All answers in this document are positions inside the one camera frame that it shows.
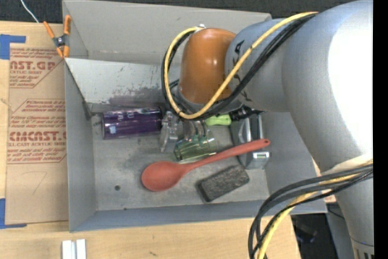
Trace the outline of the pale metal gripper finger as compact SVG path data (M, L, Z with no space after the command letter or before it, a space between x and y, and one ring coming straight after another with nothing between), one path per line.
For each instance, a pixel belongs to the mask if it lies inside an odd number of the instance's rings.
M177 115L171 111L166 111L163 117L163 128L168 132L181 132L182 122Z
M178 141L177 130L163 127L159 139L161 152L173 152Z

